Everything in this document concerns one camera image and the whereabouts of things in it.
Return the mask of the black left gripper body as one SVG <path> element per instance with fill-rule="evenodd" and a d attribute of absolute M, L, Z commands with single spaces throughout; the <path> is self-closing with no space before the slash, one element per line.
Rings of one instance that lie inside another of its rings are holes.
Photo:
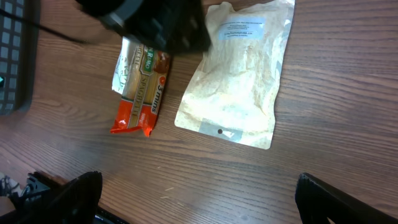
<path fill-rule="evenodd" d="M 168 54 L 206 52 L 211 39 L 200 0 L 77 0 L 119 35 Z"/>

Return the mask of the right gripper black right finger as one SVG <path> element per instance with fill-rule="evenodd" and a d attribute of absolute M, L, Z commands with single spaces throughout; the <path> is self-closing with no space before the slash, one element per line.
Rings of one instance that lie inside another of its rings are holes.
<path fill-rule="evenodd" d="M 295 203 L 303 223 L 391 223 L 397 219 L 308 173 L 299 175 Z"/>

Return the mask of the orange spaghetti packet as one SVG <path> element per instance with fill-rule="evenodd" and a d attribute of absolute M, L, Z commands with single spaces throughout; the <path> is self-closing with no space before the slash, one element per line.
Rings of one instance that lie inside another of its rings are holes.
<path fill-rule="evenodd" d="M 123 38 L 113 75 L 112 90 L 121 95 L 110 132 L 143 131 L 150 136 L 157 122 L 171 57 Z"/>

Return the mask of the beige pouch bag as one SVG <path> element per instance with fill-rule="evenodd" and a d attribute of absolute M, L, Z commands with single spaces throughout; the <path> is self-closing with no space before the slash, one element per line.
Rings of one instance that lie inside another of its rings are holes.
<path fill-rule="evenodd" d="M 260 149 L 271 146 L 294 0 L 235 11 L 212 5 L 205 18 L 212 45 L 182 97 L 175 125 Z"/>

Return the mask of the dark grey plastic basket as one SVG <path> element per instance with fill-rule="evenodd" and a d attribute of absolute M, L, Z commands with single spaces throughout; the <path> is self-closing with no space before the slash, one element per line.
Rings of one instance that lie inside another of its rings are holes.
<path fill-rule="evenodd" d="M 1 9 L 40 22 L 40 1 L 1 0 Z M 1 115 L 27 111 L 32 102 L 39 30 L 1 16 Z"/>

